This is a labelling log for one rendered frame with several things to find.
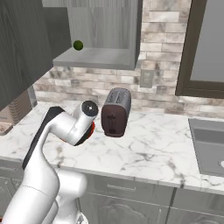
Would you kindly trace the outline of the grey sink basin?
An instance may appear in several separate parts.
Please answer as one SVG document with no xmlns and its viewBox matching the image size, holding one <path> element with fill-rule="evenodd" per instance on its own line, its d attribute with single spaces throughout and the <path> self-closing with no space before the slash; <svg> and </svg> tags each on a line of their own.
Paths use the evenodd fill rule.
<svg viewBox="0 0 224 224">
<path fill-rule="evenodd" d="M 224 122 L 188 119 L 199 173 L 224 178 Z"/>
</svg>

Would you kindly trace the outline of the green cucumber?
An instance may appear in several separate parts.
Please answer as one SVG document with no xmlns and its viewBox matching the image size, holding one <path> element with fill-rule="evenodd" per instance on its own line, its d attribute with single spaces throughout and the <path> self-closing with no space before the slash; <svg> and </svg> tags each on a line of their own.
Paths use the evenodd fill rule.
<svg viewBox="0 0 224 224">
<path fill-rule="evenodd" d="M 73 48 L 77 51 L 80 51 L 83 48 L 83 43 L 80 40 L 75 40 L 73 42 Z"/>
</svg>

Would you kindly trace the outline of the dark brown toaster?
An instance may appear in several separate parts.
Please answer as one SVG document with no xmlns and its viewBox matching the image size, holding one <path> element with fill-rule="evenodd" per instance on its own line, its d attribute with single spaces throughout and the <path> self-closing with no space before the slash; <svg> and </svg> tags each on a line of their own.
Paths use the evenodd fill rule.
<svg viewBox="0 0 224 224">
<path fill-rule="evenodd" d="M 101 109 L 101 127 L 107 137 L 122 137 L 131 108 L 131 93 L 126 88 L 112 88 Z"/>
</svg>

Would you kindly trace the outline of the grey base cupboard door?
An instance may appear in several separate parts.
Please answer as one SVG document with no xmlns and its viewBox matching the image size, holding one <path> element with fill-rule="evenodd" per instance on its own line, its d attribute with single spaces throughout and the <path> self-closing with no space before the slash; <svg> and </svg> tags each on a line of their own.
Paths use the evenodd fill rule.
<svg viewBox="0 0 224 224">
<path fill-rule="evenodd" d="M 168 206 L 85 193 L 80 198 L 81 211 L 89 224 L 165 224 Z"/>
</svg>

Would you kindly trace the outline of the grey drawer front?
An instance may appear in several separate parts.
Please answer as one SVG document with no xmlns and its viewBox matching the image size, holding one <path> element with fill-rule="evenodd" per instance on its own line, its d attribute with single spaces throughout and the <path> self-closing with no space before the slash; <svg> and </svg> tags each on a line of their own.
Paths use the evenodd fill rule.
<svg viewBox="0 0 224 224">
<path fill-rule="evenodd" d="M 224 216 L 224 195 L 178 189 L 171 208 Z"/>
<path fill-rule="evenodd" d="M 155 185 L 134 180 L 105 177 L 87 174 L 87 192 L 113 196 L 128 200 L 136 200 L 168 207 L 172 199 L 173 187 Z M 107 188 L 107 184 L 114 186 L 136 187 L 135 192 L 127 192 Z"/>
<path fill-rule="evenodd" d="M 0 159 L 0 177 L 21 179 L 23 176 L 24 171 L 20 161 Z"/>
</svg>

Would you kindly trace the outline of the grey wall outlet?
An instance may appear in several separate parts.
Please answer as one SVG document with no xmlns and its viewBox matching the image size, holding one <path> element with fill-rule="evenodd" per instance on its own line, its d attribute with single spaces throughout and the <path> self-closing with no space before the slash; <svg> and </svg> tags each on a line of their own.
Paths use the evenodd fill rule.
<svg viewBox="0 0 224 224">
<path fill-rule="evenodd" d="M 141 88 L 152 88 L 152 80 L 154 76 L 153 70 L 141 70 L 140 75 L 140 87 Z"/>
</svg>

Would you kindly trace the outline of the brown wooden block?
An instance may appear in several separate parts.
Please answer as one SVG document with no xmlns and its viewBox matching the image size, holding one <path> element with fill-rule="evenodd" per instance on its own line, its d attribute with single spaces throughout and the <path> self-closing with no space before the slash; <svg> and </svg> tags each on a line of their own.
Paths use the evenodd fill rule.
<svg viewBox="0 0 224 224">
<path fill-rule="evenodd" d="M 30 97 L 28 91 L 25 90 L 18 98 L 0 111 L 0 136 L 6 135 L 31 110 Z"/>
</svg>

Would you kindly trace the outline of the grey open wall cabinet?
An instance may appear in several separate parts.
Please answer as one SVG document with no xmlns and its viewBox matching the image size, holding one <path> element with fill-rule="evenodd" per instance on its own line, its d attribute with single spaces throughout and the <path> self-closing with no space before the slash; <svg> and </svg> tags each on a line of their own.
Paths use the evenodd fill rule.
<svg viewBox="0 0 224 224">
<path fill-rule="evenodd" d="M 58 67 L 133 70 L 140 53 L 143 0 L 68 0 L 71 47 Z M 77 51 L 75 40 L 83 43 Z"/>
</svg>

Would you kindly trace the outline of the dark grey cabinet door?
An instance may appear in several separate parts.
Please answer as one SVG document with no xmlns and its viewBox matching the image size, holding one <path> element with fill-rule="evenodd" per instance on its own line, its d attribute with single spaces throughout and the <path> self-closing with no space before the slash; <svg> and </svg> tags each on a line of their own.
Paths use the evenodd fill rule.
<svg viewBox="0 0 224 224">
<path fill-rule="evenodd" d="M 71 47 L 68 0 L 0 0 L 0 110 Z"/>
</svg>

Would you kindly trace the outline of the dark framed window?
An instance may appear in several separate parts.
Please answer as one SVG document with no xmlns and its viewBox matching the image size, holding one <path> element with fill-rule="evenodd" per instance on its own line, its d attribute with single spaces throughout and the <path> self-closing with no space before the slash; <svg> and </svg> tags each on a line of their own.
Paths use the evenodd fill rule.
<svg viewBox="0 0 224 224">
<path fill-rule="evenodd" d="M 192 0 L 175 95 L 224 99 L 224 0 Z"/>
</svg>

